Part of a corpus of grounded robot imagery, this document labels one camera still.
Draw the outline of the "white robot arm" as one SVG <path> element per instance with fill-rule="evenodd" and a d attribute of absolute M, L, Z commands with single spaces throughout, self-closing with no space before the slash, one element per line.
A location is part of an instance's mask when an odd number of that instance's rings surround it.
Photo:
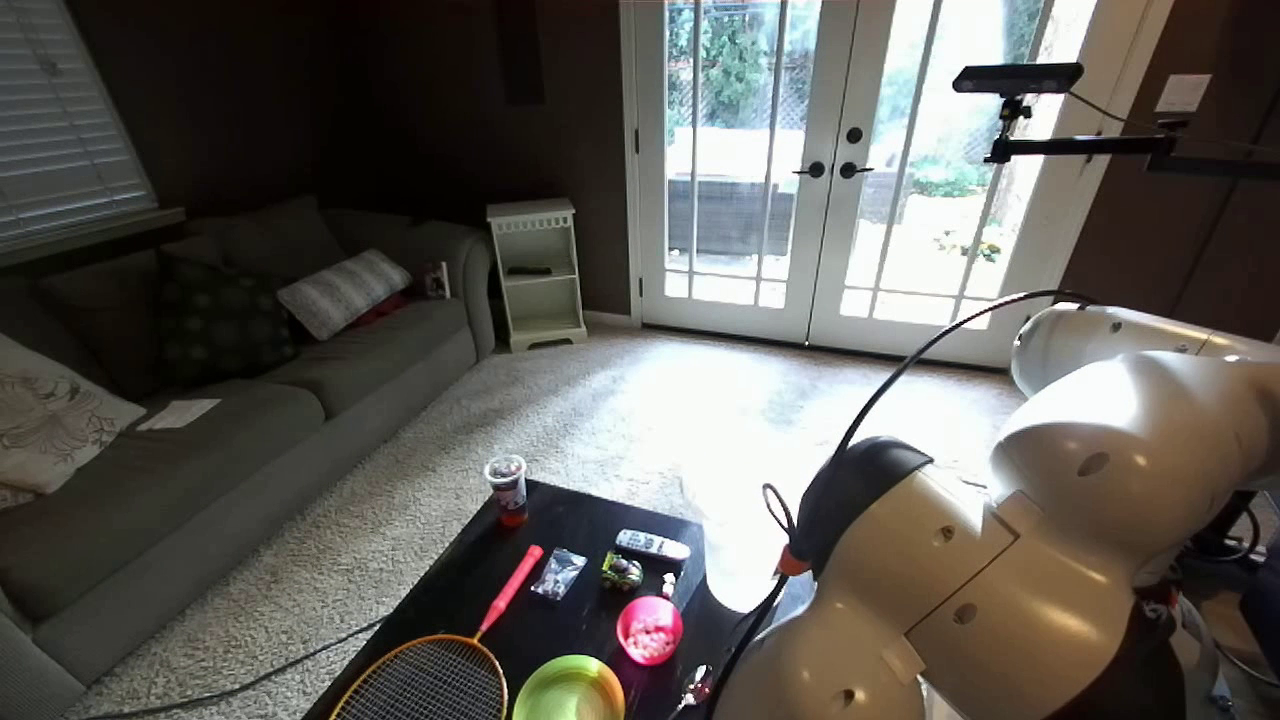
<path fill-rule="evenodd" d="M 990 492 L 905 442 L 830 451 L 789 557 L 807 607 L 722 675 L 715 720 L 1185 720 L 1150 587 L 1277 482 L 1280 347 L 1117 303 L 1010 342 Z"/>

